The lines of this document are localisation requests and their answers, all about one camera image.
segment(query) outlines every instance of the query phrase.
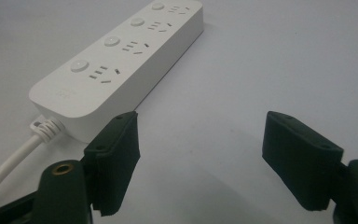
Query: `white cable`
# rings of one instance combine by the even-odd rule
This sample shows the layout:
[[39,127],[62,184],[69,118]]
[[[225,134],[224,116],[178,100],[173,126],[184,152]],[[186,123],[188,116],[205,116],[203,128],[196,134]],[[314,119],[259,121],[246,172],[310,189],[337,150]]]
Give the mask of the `white cable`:
[[56,119],[47,119],[37,126],[35,134],[0,166],[0,183],[42,142],[49,142],[63,129],[63,125]]

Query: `clamp jaw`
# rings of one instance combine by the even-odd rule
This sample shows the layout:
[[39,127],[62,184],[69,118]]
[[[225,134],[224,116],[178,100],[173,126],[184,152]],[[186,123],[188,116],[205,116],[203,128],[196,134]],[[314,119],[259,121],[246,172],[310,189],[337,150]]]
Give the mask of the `clamp jaw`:
[[113,118],[80,161],[60,161],[42,174],[37,192],[0,208],[0,224],[89,224],[118,211],[140,158],[137,114]]
[[344,150],[301,121],[267,114],[263,158],[307,210],[336,203],[334,223],[358,224],[358,160],[341,163]]

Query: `white table surface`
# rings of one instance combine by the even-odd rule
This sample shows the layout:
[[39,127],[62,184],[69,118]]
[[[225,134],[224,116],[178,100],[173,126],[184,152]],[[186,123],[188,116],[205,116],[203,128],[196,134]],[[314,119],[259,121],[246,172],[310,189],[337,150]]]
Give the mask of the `white table surface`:
[[[28,91],[149,3],[0,0],[0,164],[39,116]],[[333,223],[261,158],[266,114],[292,115],[358,159],[358,0],[203,1],[205,31],[138,106],[142,158],[120,211],[95,223]],[[0,186],[0,206],[80,159],[62,136]]]

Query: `white power strip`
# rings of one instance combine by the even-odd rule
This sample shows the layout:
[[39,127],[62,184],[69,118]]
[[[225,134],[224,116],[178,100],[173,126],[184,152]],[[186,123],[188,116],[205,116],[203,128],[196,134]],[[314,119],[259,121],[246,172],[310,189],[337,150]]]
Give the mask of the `white power strip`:
[[155,1],[36,83],[29,97],[89,143],[134,110],[203,31],[198,1]]

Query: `electrical outlet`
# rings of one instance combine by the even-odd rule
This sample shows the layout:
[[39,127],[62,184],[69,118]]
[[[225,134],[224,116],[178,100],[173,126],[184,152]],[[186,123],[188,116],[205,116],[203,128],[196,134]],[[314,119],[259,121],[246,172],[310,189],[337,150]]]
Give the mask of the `electrical outlet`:
[[88,143],[134,110],[202,31],[200,2],[152,2],[36,83],[30,99]]

